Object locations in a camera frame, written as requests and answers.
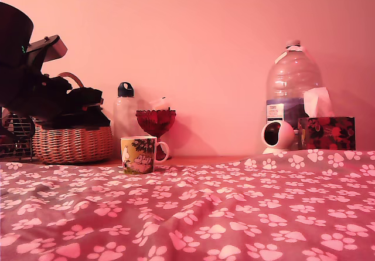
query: mug handle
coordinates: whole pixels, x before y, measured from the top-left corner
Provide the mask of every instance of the mug handle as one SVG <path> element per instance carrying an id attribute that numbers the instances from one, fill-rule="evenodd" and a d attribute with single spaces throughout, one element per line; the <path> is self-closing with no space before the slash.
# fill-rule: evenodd
<path id="1" fill-rule="evenodd" d="M 168 157 L 169 157 L 169 147 L 168 147 L 168 145 L 165 142 L 157 142 L 156 145 L 155 145 L 155 150 L 156 150 L 156 147 L 158 145 L 163 145 L 165 147 L 165 150 L 166 150 L 166 155 L 165 155 L 164 159 L 162 159 L 162 160 L 155 159 L 156 163 L 162 163 L 162 162 L 166 161 L 168 159 Z"/>

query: mug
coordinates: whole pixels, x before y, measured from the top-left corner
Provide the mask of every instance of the mug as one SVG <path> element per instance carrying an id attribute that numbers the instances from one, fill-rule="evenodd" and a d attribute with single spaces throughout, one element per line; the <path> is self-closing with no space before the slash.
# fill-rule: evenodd
<path id="1" fill-rule="evenodd" d="M 165 142 L 157 142 L 154 136 L 121 137 L 121 159 L 124 173 L 146 174 L 154 170 L 154 163 L 162 163 L 169 157 L 169 147 Z M 166 155 L 156 160 L 156 147 L 163 145 Z"/>

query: wicker basket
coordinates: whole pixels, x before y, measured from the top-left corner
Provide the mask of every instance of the wicker basket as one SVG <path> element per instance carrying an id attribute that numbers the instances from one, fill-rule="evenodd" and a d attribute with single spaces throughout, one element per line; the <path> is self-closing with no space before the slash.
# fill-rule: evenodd
<path id="1" fill-rule="evenodd" d="M 80 87 L 83 84 L 71 73 L 59 76 L 73 78 Z M 45 130 L 35 125 L 33 150 L 43 162 L 65 164 L 92 162 L 106 159 L 113 152 L 111 127 Z"/>

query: candle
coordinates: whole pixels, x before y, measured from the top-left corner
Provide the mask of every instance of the candle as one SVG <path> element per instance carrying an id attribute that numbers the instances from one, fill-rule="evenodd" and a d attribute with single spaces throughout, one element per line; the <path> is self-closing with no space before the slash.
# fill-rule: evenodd
<path id="1" fill-rule="evenodd" d="M 151 106 L 153 110 L 168 110 L 169 109 L 169 102 L 165 97 L 152 101 Z"/>

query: basket handle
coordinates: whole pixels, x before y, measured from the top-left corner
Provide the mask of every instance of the basket handle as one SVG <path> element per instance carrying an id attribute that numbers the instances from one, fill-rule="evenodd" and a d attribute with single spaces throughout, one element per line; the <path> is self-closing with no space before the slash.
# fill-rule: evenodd
<path id="1" fill-rule="evenodd" d="M 59 76 L 59 77 L 70 77 L 71 79 L 73 79 L 78 84 L 78 86 L 80 86 L 80 88 L 84 87 L 81 80 L 77 76 L 75 76 L 74 74 L 72 74 L 70 72 L 61 72 L 57 76 Z"/>

